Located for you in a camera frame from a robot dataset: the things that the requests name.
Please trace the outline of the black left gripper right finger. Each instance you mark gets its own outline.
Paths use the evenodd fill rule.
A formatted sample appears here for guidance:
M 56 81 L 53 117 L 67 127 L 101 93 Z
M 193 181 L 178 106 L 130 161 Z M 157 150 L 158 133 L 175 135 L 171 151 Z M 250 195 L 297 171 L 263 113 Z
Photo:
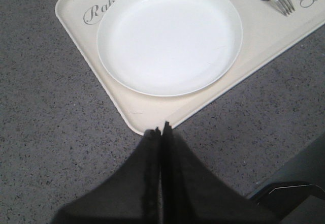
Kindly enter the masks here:
M 168 122 L 161 152 L 164 223 L 279 223 L 211 173 Z

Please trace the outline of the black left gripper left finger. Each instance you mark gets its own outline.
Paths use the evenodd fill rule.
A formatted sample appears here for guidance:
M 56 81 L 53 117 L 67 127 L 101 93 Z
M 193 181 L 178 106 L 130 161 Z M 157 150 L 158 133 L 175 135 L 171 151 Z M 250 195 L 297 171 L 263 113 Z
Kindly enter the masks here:
M 160 143 L 160 130 L 147 130 L 112 176 L 60 208 L 52 223 L 158 223 Z

